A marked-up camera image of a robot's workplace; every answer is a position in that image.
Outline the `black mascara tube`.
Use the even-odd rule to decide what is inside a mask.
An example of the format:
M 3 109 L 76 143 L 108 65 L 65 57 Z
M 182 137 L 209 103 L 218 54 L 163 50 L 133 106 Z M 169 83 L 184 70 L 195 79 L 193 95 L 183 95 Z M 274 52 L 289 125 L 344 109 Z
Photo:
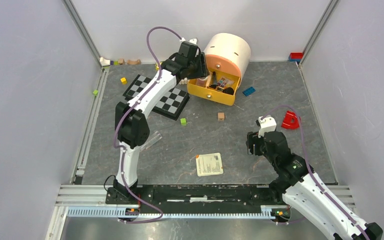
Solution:
M 212 72 L 212 80 L 211 80 L 211 87 L 214 87 L 216 88 L 217 87 L 217 83 L 218 83 L 218 80 L 217 80 L 217 73 L 215 71 Z

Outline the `pink blush palette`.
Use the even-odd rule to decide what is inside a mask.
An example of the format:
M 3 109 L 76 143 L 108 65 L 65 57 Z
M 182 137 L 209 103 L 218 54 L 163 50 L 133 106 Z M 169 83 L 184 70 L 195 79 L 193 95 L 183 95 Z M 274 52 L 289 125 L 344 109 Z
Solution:
M 200 80 L 198 80 L 198 81 L 196 82 L 196 85 L 199 86 L 199 87 L 205 87 L 206 84 L 207 84 L 206 81 L 200 81 Z

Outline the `small round blush pot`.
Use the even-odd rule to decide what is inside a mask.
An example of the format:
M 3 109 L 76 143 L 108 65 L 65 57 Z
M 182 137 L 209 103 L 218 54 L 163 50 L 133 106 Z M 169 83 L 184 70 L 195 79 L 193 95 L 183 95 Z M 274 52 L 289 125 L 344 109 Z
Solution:
M 197 78 L 196 81 L 207 81 L 207 77 L 208 76 Z

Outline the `cream round drawer cabinet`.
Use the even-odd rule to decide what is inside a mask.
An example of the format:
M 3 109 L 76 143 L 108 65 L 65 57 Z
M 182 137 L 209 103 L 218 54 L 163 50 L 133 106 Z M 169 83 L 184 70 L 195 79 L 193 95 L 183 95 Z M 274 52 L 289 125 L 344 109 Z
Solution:
M 204 49 L 205 55 L 216 55 L 226 58 L 240 68 L 242 78 L 251 59 L 251 48 L 241 37 L 231 33 L 218 33 L 214 35 Z

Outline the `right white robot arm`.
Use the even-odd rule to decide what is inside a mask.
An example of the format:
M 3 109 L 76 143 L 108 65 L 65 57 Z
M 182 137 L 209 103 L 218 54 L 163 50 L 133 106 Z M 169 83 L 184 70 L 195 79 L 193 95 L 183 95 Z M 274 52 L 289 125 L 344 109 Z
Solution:
M 347 207 L 320 179 L 306 160 L 291 152 L 282 132 L 264 136 L 248 132 L 246 146 L 252 155 L 263 156 L 278 177 L 269 184 L 269 199 L 297 210 L 329 240 L 380 240 L 383 229 L 368 223 Z

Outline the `white paper sachet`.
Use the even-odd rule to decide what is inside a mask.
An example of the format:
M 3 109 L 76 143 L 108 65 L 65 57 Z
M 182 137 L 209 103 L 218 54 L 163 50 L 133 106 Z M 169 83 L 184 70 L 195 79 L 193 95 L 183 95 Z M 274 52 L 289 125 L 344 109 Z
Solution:
M 221 154 L 209 153 L 195 156 L 196 172 L 199 177 L 221 175 L 224 173 Z

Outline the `wooden handled makeup tool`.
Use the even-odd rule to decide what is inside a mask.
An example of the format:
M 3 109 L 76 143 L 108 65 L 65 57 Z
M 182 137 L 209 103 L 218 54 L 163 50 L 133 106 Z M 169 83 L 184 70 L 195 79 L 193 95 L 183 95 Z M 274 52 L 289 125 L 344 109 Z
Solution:
M 207 80 L 206 80 L 206 83 L 205 83 L 205 87 L 206 88 L 208 88 L 212 84 L 212 78 L 213 78 L 212 74 L 207 77 Z

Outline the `colourful eyeshadow palette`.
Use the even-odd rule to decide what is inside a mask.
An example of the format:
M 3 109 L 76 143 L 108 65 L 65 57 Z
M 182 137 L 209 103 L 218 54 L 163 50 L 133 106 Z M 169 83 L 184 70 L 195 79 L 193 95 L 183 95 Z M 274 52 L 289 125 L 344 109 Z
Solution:
M 218 82 L 217 82 L 217 86 L 219 88 L 222 88 L 222 89 L 225 89 L 225 88 L 229 88 L 231 87 L 235 82 L 231 79 L 228 79 L 226 77 L 221 77 Z

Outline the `black round cap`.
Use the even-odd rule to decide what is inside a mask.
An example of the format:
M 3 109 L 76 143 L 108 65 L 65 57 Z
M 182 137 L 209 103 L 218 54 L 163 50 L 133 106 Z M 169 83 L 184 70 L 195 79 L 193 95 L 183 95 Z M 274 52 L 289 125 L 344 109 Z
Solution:
M 232 87 L 227 87 L 222 92 L 232 96 L 235 94 L 235 90 Z

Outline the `orange top drawer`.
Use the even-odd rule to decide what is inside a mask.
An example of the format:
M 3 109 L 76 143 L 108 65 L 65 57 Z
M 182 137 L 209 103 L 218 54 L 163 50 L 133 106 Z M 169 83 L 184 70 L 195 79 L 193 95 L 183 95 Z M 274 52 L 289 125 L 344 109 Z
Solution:
M 240 68 L 233 61 L 213 54 L 205 55 L 206 66 L 210 72 L 219 71 L 228 75 L 242 77 Z

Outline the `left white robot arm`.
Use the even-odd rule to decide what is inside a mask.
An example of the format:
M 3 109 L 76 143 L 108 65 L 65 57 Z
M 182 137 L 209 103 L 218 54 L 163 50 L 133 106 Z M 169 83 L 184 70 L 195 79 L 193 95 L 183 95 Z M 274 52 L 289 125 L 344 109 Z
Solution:
M 181 80 L 206 77 L 209 71 L 204 52 L 189 41 L 181 42 L 178 52 L 163 61 L 158 72 L 135 97 L 115 108 L 115 148 L 120 150 L 118 171 L 108 193 L 125 204 L 137 198 L 137 165 L 140 148 L 150 136 L 147 118 L 160 99 Z

